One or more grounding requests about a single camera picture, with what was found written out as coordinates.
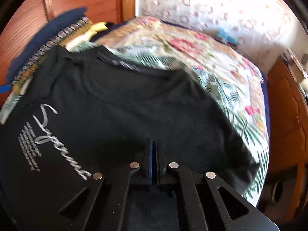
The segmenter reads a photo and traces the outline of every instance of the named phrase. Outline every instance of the circle patterned wallpaper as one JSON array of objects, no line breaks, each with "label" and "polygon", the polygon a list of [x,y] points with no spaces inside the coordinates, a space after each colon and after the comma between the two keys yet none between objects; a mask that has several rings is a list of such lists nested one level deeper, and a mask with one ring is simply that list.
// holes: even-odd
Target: circle patterned wallpaper
[{"label": "circle patterned wallpaper", "polygon": [[211,36],[223,28],[256,64],[291,34],[297,20],[283,0],[140,0],[140,14]]}]

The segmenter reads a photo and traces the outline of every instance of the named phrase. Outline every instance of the rivet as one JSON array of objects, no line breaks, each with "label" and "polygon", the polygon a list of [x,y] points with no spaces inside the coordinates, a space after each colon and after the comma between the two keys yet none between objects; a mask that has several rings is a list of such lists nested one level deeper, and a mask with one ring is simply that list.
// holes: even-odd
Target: rivet
[{"label": "rivet", "polygon": [[169,167],[170,167],[170,168],[178,168],[179,165],[178,165],[176,162],[171,162],[171,163],[169,164]]},{"label": "rivet", "polygon": [[138,168],[139,167],[139,163],[138,162],[132,162],[129,166],[131,168]]},{"label": "rivet", "polygon": [[214,172],[207,172],[205,175],[209,179],[214,179],[216,177]]},{"label": "rivet", "polygon": [[103,177],[103,174],[100,173],[100,172],[96,172],[96,173],[93,175],[93,179],[95,179],[95,180],[102,179],[102,177]]}]

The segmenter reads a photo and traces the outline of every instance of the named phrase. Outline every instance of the clothing pile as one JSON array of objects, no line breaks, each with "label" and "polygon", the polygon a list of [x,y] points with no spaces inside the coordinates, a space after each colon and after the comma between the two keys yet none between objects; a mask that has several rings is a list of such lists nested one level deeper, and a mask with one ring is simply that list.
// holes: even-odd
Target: clothing pile
[{"label": "clothing pile", "polygon": [[240,194],[254,181],[259,164],[213,95],[166,58],[152,67],[132,49],[57,45],[33,73],[0,128],[2,198],[22,230],[47,230],[76,188],[133,162],[147,138],[161,140],[167,163],[215,172]]}]

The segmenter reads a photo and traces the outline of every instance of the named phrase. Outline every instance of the floral bedsheet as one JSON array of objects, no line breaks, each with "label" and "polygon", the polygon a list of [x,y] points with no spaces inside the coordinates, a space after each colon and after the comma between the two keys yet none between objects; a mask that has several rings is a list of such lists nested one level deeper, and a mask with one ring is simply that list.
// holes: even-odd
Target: floral bedsheet
[{"label": "floral bedsheet", "polygon": [[140,16],[100,38],[124,59],[160,69],[185,69],[219,104],[260,169],[243,194],[256,206],[269,162],[263,82],[258,67],[232,48],[190,29]]}]

